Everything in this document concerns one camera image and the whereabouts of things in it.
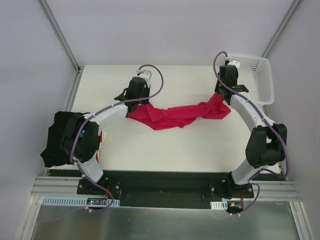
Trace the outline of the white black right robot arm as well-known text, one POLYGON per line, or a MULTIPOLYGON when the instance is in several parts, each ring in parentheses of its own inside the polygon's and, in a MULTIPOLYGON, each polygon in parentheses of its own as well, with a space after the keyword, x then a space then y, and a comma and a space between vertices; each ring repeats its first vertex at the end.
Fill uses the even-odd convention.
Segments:
POLYGON ((240 115, 250 130, 245 160, 216 189, 218 195, 231 199, 241 194, 261 172, 270 172, 270 166, 285 159, 287 128, 267 117, 253 102, 249 90, 238 84, 235 65, 223 64, 214 73, 217 76, 215 92, 240 115))

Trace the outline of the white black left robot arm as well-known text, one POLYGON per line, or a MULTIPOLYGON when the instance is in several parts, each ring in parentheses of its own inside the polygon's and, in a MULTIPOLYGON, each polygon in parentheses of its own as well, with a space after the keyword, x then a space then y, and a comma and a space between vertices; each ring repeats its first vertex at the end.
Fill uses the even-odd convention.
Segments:
POLYGON ((139 104, 149 103, 150 78, 144 73, 134 76, 128 87, 114 98, 111 108, 100 114, 91 117, 91 113, 72 112, 68 118, 60 140, 60 148, 68 156, 73 153, 73 162, 90 179, 88 188, 96 195, 102 194, 106 188, 105 181, 101 179, 103 170, 96 159, 102 132, 110 124, 132 114, 139 104))

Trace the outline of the pink t shirt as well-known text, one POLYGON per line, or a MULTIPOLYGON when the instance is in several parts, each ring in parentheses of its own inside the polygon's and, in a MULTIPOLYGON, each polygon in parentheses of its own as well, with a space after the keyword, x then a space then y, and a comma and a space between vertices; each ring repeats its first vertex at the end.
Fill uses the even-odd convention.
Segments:
POLYGON ((195 105, 176 106, 167 109, 156 108, 152 104, 141 104, 127 118, 140 122, 153 130, 184 128, 198 118, 222 120, 231 109, 224 104, 221 95, 215 93, 207 102, 195 105))

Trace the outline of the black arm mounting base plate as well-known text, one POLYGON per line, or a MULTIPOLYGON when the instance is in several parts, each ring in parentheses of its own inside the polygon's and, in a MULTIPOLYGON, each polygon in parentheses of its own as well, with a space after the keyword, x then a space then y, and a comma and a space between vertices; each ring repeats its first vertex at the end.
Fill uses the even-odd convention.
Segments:
POLYGON ((253 199, 250 184, 235 186, 225 172, 105 170, 97 185, 78 170, 50 170, 51 177, 79 177, 78 195, 118 200, 122 207, 209 209, 222 199, 253 199))

